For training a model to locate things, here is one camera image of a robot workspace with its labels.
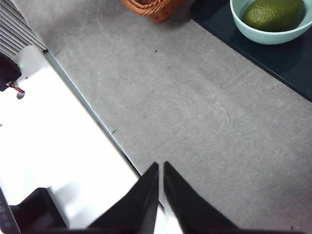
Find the debris speck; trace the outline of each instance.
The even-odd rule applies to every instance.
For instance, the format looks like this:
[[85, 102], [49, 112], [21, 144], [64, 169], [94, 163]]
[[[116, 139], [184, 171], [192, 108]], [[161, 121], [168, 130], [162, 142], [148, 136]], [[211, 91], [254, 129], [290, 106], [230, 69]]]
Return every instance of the debris speck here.
[[61, 52], [61, 51], [62, 51], [62, 50], [58, 51], [58, 52], [55, 54], [55, 56], [56, 56], [56, 55], [58, 55], [58, 54], [59, 54], [59, 52]]

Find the black plastic part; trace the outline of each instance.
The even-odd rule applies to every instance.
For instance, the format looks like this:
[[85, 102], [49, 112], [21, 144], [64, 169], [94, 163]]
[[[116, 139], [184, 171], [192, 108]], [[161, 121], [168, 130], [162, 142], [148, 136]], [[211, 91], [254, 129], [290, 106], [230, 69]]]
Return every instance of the black plastic part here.
[[5, 234], [20, 234], [19, 227], [0, 187], [0, 228]]
[[169, 162], [164, 163], [164, 189], [185, 234], [203, 234], [208, 229], [238, 228], [200, 197]]
[[21, 76], [19, 67], [6, 55], [0, 52], [0, 91], [4, 91], [6, 84]]
[[10, 208], [21, 232], [66, 228], [46, 188], [37, 188], [21, 204]]
[[262, 45], [237, 29], [229, 0], [197, 0], [191, 9], [195, 22], [260, 68], [312, 101], [312, 30], [280, 45]]
[[119, 233], [153, 234], [158, 206], [158, 164], [154, 163], [118, 203], [90, 228], [120, 229]]
[[11, 218], [15, 218], [22, 234], [153, 234], [158, 174], [158, 164], [154, 163], [119, 202], [86, 229], [67, 229], [50, 194], [43, 188], [36, 189], [20, 205], [11, 206]]

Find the dark blue table surface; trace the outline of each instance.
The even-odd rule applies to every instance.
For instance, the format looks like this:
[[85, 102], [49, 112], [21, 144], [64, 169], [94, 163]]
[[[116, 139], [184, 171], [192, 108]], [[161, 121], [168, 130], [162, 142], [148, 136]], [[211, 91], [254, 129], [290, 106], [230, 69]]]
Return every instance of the dark blue table surface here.
[[280, 45], [262, 45], [237, 29], [229, 0], [197, 0], [192, 18], [247, 59], [312, 101], [312, 29]]

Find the red wire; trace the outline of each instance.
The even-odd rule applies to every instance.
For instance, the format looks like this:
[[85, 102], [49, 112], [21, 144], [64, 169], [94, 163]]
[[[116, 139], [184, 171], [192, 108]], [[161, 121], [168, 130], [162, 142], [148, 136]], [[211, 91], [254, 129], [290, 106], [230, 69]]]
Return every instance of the red wire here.
[[20, 93], [25, 93], [24, 90], [20, 89], [19, 87], [17, 87], [13, 82], [11, 84], [8, 85], [8, 87], [11, 87], [13, 89], [15, 89], [16, 91], [20, 92]]

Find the metal vent grille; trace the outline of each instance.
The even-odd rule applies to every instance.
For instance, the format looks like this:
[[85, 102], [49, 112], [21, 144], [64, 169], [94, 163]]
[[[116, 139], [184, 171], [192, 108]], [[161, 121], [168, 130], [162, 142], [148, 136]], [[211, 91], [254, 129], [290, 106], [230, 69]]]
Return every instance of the metal vent grille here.
[[13, 57], [27, 45], [46, 49], [15, 5], [10, 0], [0, 0], [0, 51]]

